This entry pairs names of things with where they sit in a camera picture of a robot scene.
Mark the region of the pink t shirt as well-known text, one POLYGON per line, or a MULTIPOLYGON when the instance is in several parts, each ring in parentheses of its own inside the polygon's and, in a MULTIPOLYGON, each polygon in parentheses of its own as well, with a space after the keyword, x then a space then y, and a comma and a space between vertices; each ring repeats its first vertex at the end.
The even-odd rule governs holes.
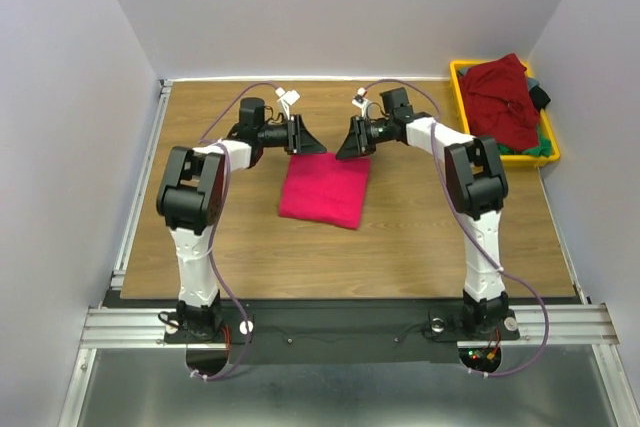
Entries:
POLYGON ((293 156, 278 213, 285 218, 357 230, 370 170, 369 158, 337 160, 333 153, 293 156))

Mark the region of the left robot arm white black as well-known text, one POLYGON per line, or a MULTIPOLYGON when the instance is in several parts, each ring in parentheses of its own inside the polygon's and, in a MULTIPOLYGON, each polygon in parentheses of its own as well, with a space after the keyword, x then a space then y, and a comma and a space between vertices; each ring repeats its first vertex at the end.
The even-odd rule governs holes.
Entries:
POLYGON ((222 281, 213 258, 213 239, 229 190, 231 173, 254 167, 266 148, 290 156, 321 154, 326 148, 309 132, 291 107, 295 90, 276 90, 279 116, 266 117, 257 97, 240 101, 238 121, 226 137, 204 147, 170 151, 156 199, 174 242, 180 289, 176 308, 161 312, 167 343, 210 343, 229 328, 222 318, 222 281))

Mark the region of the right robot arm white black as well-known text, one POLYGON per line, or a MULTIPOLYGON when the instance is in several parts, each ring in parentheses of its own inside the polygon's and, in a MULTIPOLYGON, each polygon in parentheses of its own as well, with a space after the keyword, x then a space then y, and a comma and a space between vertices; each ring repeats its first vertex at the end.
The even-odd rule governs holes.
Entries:
POLYGON ((404 88, 381 94, 383 115, 370 116, 372 102, 360 88, 352 104, 360 113, 350 119, 348 134, 336 154, 340 161, 373 154, 384 142, 397 141, 430 154, 445 198, 464 236, 466 276, 460 325, 482 337, 509 315, 502 280, 499 226, 508 182, 497 143, 443 125, 416 112, 404 88))

